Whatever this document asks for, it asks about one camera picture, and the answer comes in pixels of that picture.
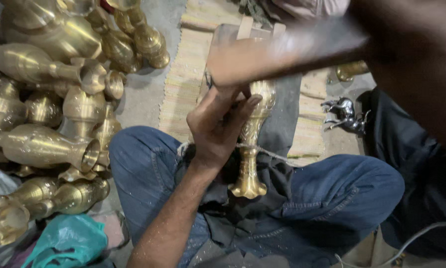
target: grey cloth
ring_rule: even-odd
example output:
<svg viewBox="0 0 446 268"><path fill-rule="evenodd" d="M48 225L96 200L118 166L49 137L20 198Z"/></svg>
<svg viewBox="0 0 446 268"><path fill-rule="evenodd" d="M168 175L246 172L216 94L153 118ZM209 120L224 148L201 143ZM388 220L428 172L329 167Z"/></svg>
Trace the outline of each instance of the grey cloth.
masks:
<svg viewBox="0 0 446 268"><path fill-rule="evenodd" d="M292 146L299 116L300 86L301 75L275 81L276 103L271 115L262 125L258 138L259 146L284 157ZM193 156L194 147L190 147L177 169L175 175L177 184L181 181ZM226 166L208 187L199 208L199 212L203 213L208 223L212 240L224 247L231 244L235 235L245 236L251 233L259 220L267 217L269 212L280 208L291 197L290 179L293 169L283 161L262 153L257 156L257 172L260 181L268 187L266 195L251 200L232 196L228 191L228 185L238 178L239 162L238 152L233 153Z"/></svg>
<svg viewBox="0 0 446 268"><path fill-rule="evenodd" d="M286 258L279 255L269 255L261 259L251 253L243 257L240 251L226 254L223 249L213 241L208 240L191 260L191 268L228 268L228 267L254 267L254 268L289 268Z"/></svg>

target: hand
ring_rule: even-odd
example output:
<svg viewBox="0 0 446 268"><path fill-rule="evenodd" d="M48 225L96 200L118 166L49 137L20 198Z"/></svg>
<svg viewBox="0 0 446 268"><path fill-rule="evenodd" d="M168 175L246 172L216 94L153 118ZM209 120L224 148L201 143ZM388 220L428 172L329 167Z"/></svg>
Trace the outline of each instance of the hand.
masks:
<svg viewBox="0 0 446 268"><path fill-rule="evenodd" d="M377 85L446 147L446 0L352 0L349 12L389 56L367 60Z"/></svg>
<svg viewBox="0 0 446 268"><path fill-rule="evenodd" d="M212 87L200 105L187 115L187 123L195 140L193 159L205 167L220 171L236 147L243 124L248 120L261 95L237 102L241 89L218 90Z"/></svg>

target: pile of brass vases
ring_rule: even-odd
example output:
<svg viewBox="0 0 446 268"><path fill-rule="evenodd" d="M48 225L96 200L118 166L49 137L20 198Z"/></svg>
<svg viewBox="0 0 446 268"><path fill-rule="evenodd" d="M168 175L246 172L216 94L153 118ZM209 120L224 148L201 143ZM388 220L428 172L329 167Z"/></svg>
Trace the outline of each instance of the pile of brass vases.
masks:
<svg viewBox="0 0 446 268"><path fill-rule="evenodd" d="M147 24L140 0L109 1L122 30L97 0L0 0L0 167L24 178L0 196L0 244L28 222L77 214L109 193L109 143L122 129L114 109L126 73L164 68L165 38ZM74 135L57 131L63 118Z"/></svg>

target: wire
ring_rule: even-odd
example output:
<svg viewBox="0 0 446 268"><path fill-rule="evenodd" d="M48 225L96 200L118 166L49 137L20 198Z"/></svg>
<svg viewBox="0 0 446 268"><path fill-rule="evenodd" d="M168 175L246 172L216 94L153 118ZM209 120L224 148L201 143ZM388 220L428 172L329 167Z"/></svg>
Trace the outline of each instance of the wire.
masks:
<svg viewBox="0 0 446 268"><path fill-rule="evenodd" d="M419 231L418 233L416 233L415 235L413 235L408 241L405 242L405 244L403 244L402 248L400 248L400 250L398 251L397 254L395 254L395 256L393 256L391 259L387 260L386 262L384 262L383 264L377 265L377 266L370 266L370 267L361 267L361 266L357 266L357 265L353 265L353 264L348 264L346 262L344 262L341 257L338 254L335 254L335 257L337 258L337 260L339 260L339 262L341 263L342 267L344 267L344 265L347 265L349 267L353 267L353 268L380 268L382 266L391 264L394 260L396 260L398 257L400 257L400 255L404 252L404 250L406 249L406 247L408 247L413 241L415 241L417 238L419 238L420 236L422 236L423 234L427 233L429 230L434 229L434 228L438 228L438 227L446 227L446 222L438 222L438 223L434 223L424 229L422 229L421 231Z"/></svg>

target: black fabric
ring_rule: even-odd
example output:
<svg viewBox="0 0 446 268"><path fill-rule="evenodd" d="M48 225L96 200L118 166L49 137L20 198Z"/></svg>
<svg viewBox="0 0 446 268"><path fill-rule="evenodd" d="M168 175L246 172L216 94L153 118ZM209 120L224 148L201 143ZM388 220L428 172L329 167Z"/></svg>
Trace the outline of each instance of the black fabric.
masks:
<svg viewBox="0 0 446 268"><path fill-rule="evenodd" d="M380 89L373 90L371 103L375 119L365 138L371 154L397 169L405 180L401 202L382 223L386 242L400 248L422 228L446 222L446 150ZM446 228L429 231L407 251L446 259Z"/></svg>
<svg viewBox="0 0 446 268"><path fill-rule="evenodd" d="M301 75L278 79L275 87L276 103L262 125L258 145L286 157L299 116ZM183 178L194 154L195 147L191 145L179 163L176 183ZM236 149L202 199L199 212L208 222L212 240L225 247L231 244L235 235L245 236L254 231L257 221L263 220L291 197L293 169L283 161L262 153L257 156L256 162L258 178L268 187L266 195L250 200L236 198L228 190L228 185L234 183L239 174L240 155Z"/></svg>

